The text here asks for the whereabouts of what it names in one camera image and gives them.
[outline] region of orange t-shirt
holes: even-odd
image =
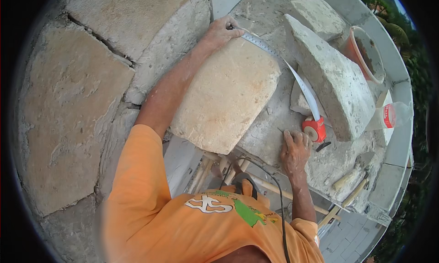
[[[162,140],[146,125],[132,128],[105,203],[108,262],[211,262],[247,245],[286,262],[282,219],[254,198],[206,190],[171,199]],[[291,262],[323,262],[316,223],[285,226]]]

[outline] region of bottle label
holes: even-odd
[[[393,111],[392,104],[387,104],[386,106],[384,106],[383,119],[387,128],[393,128],[392,123],[395,123],[396,115]]]

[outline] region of measuring tape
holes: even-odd
[[[242,28],[236,27],[236,26],[230,26],[230,30],[232,29],[239,29],[244,30]],[[275,57],[278,57],[282,59],[287,65],[290,71],[293,73],[295,79],[297,80],[297,83],[300,86],[300,89],[303,92],[303,95],[305,96],[306,101],[308,102],[308,105],[310,106],[311,113],[313,114],[312,117],[307,118],[302,123],[302,130],[304,133],[308,134],[312,141],[320,143],[326,138],[326,129],[325,125],[323,124],[323,117],[320,116],[319,109],[317,107],[317,102],[312,95],[310,91],[310,87],[308,87],[304,81],[300,78],[300,76],[297,74],[297,72],[288,64],[288,62],[283,59],[275,50],[270,48],[268,44],[263,41],[260,37],[255,36],[244,30],[244,35],[241,36],[243,39],[247,40],[250,43],[253,43],[254,45],[258,46],[262,50],[268,52],[269,54],[272,54]]]

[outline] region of black electric cable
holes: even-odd
[[[281,218],[282,218],[282,242],[284,244],[284,253],[285,253],[285,259],[287,260],[287,263],[291,263],[290,261],[290,256],[288,255],[288,249],[287,249],[287,235],[285,233],[285,218],[284,218],[284,196],[282,195],[282,188],[279,185],[279,182],[277,182],[277,179],[274,178],[274,176],[267,172],[261,165],[259,165],[258,163],[256,163],[255,161],[247,158],[247,157],[239,157],[237,159],[235,159],[235,161],[238,161],[240,159],[244,159],[247,160],[253,164],[255,164],[256,166],[258,166],[260,169],[262,169],[265,173],[267,173],[273,180],[274,182],[276,182],[277,187],[279,188],[279,195],[281,196]],[[233,163],[230,163],[227,171],[226,171],[226,175],[224,176],[224,178],[222,179],[221,185],[219,186],[219,189],[221,190],[222,184],[224,184],[224,180],[227,178],[227,176],[229,175],[229,171],[230,171],[230,167],[232,167]]]

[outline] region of man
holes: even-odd
[[[171,199],[162,139],[203,62],[244,34],[231,16],[215,20],[201,41],[149,93],[119,159],[105,202],[107,262],[286,262],[282,220],[254,198],[253,184],[182,194]],[[306,183],[309,137],[284,132],[283,168],[294,195],[293,221],[286,224],[291,262],[323,262],[316,214]]]

